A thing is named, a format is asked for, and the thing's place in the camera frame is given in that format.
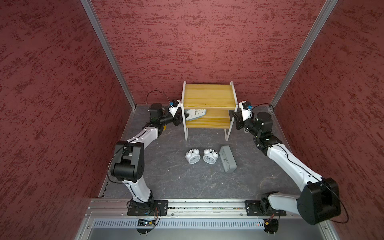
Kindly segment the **grey square alarm clock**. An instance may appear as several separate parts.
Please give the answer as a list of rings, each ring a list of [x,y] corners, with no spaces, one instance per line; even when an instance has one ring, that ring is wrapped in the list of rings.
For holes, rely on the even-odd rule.
[[[185,110],[186,121],[193,121],[202,118],[206,115],[207,110],[204,109],[189,109]]]
[[[230,146],[222,146],[219,151],[225,173],[233,173],[237,169],[237,163]]]

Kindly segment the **white twin-bell clock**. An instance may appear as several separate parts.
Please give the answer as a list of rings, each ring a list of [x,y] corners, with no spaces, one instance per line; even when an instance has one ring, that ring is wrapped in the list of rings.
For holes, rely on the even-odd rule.
[[[213,165],[216,163],[218,159],[218,152],[212,149],[205,149],[204,150],[204,155],[203,155],[203,160],[210,165]]]
[[[190,165],[196,164],[201,159],[200,150],[199,149],[189,150],[186,153],[185,158]]]

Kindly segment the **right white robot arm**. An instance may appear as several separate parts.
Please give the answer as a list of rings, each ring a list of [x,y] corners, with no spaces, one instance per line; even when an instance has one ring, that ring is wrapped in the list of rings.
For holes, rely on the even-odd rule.
[[[261,200],[261,209],[265,214],[272,210],[291,212],[300,215],[310,225],[341,214],[342,203],[337,182],[332,178],[323,178],[288,150],[272,133],[273,122],[269,119],[269,113],[259,112],[253,118],[252,114],[234,112],[233,117],[237,130],[245,129],[252,134],[256,147],[277,163],[301,192],[300,195],[278,192],[265,194]]]

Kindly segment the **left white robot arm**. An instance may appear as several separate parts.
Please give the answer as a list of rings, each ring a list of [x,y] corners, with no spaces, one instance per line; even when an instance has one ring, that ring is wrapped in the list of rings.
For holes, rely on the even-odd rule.
[[[145,170],[145,149],[163,133],[168,124],[178,126],[185,121],[184,112],[180,110],[182,102],[173,100],[168,110],[162,104],[150,105],[150,119],[142,130],[127,141],[119,141],[108,167],[109,182],[124,185],[130,191],[133,202],[142,208],[154,205],[152,191],[147,187],[143,177]]]

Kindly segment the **white frame wooden shelf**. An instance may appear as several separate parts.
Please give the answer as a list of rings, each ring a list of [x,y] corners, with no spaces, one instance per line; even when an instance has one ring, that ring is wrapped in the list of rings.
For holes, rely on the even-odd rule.
[[[183,82],[181,100],[182,114],[186,110],[205,110],[206,114],[196,120],[184,122],[185,140],[190,129],[222,129],[228,141],[234,124],[231,111],[237,111],[239,104],[235,85],[188,84]]]

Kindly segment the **left aluminium corner post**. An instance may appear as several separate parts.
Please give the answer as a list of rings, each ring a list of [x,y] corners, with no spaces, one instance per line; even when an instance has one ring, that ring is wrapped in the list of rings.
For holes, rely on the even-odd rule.
[[[95,8],[92,4],[92,1],[81,0],[81,4],[82,4],[82,6],[83,6],[83,8],[87,14],[88,19],[91,22],[91,25],[92,25],[92,27],[93,27],[93,29],[94,29],[94,31],[95,31],[98,39],[99,39],[99,42],[102,45],[102,48],[103,48],[103,50],[104,50],[104,52],[105,52],[105,54],[109,60],[109,63],[111,65],[121,87],[122,87],[122,90],[123,90],[128,102],[129,102],[131,108],[133,110],[136,110],[137,104],[134,100],[134,97],[133,97],[129,87],[128,87],[128,84],[125,80],[125,77],[124,77],[123,72],[119,66],[119,63],[115,57],[115,54],[111,48],[111,45],[108,41],[108,38],[105,34],[105,31],[103,30],[103,27],[101,25],[101,22],[100,22],[98,16],[97,16],[97,13],[96,13]]]

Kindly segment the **aluminium corner post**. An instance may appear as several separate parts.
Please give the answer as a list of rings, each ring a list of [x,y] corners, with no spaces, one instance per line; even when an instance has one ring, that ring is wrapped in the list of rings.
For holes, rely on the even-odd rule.
[[[295,57],[291,67],[289,68],[285,78],[283,79],[280,87],[278,88],[275,96],[271,101],[271,105],[274,108],[277,106],[279,100],[283,96],[283,93],[287,89],[289,83],[291,82],[301,63],[305,59],[307,53],[311,49],[313,43],[315,42],[316,38],[318,37],[319,33],[321,32],[323,26],[325,25],[326,21],[328,20],[337,3],[338,0],[325,1],[300,50],[298,51],[297,56]]]
[[[105,52],[105,54],[109,60],[109,63],[111,65],[121,87],[122,87],[122,90],[123,90],[128,102],[129,102],[131,108],[133,110],[136,110],[137,104],[134,100],[134,97],[133,97],[129,87],[128,87],[128,84],[125,80],[125,77],[124,77],[123,72],[119,66],[119,63],[115,57],[115,54],[111,48],[111,45],[108,41],[108,38],[105,34],[105,31],[103,30],[103,27],[101,25],[101,22],[100,22],[98,16],[97,16],[97,13],[96,13],[95,8],[92,4],[92,1],[81,0],[81,4],[82,4],[82,6],[83,6],[83,8],[87,14],[88,19],[91,22],[91,25],[92,25],[92,27],[93,27],[93,29],[94,29],[94,31],[95,31],[98,39],[99,39],[99,42],[102,45],[102,48],[103,48],[103,50],[104,50],[104,52]]]

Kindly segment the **right aluminium corner post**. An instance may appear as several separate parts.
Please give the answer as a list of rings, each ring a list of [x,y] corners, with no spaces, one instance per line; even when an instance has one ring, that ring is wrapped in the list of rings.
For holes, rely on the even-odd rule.
[[[325,1],[300,50],[298,51],[297,56],[295,57],[291,67],[289,68],[285,78],[283,79],[280,87],[278,88],[275,96],[271,101],[271,105],[274,108],[277,106],[279,100],[283,96],[283,93],[287,89],[289,83],[291,82],[301,63],[305,59],[307,53],[311,49],[313,43],[315,42],[316,38],[318,37],[319,33],[321,32],[323,26],[325,25],[326,21],[328,20],[337,3],[338,0]]]

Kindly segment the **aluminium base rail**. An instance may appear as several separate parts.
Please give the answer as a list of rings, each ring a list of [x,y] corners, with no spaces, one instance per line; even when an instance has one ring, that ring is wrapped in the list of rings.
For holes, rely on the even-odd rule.
[[[334,225],[311,226],[291,212],[251,214],[242,199],[168,199],[152,214],[132,211],[128,199],[92,199],[77,240],[337,240]]]

